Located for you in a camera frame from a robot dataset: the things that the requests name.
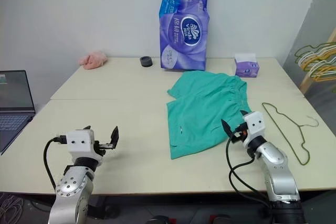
laptop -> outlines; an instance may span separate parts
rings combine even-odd
[[[26,71],[0,71],[0,155],[34,115]]]

tissue package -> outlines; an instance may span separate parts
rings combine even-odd
[[[161,68],[205,70],[207,0],[162,0]]]

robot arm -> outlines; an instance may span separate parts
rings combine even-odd
[[[95,141],[93,130],[69,132],[66,136],[73,165],[67,166],[63,178],[55,188],[56,200],[51,208],[49,224],[84,224],[88,202],[93,190],[96,168],[101,165],[105,149],[114,149],[119,139],[118,127],[111,135],[110,144]]]
[[[225,132],[232,142],[243,142],[250,157],[256,157],[265,176],[267,195],[275,223],[306,224],[298,188],[288,168],[285,153],[264,139],[265,123],[260,112],[242,111],[244,123],[234,133],[229,125],[222,121]]]

black roll of tape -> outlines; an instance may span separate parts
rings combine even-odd
[[[144,56],[140,58],[141,66],[147,68],[153,65],[152,58],[149,56]]]

laptop screen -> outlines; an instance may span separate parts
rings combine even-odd
[[[0,111],[34,110],[26,71],[0,71]]]

